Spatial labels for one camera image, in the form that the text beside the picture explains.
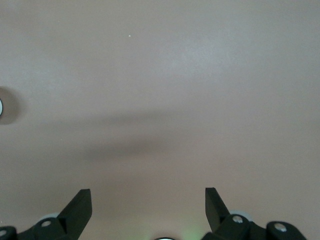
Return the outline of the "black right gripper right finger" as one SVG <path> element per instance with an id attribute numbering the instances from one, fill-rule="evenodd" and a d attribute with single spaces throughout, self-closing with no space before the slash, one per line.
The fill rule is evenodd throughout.
<path id="1" fill-rule="evenodd" d="M 205 214 L 210 232 L 204 240 L 305 240 L 294 225 L 270 221 L 260 227 L 242 214 L 231 214 L 214 187 L 205 189 Z"/>

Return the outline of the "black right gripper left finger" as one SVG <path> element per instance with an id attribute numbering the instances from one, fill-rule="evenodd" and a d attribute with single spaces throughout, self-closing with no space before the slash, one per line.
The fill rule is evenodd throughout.
<path id="1" fill-rule="evenodd" d="M 2 240 L 77 240 L 92 216 L 90 189 L 81 189 L 56 216 L 38 221 L 18 233 L 14 226 L 1 226 Z"/>

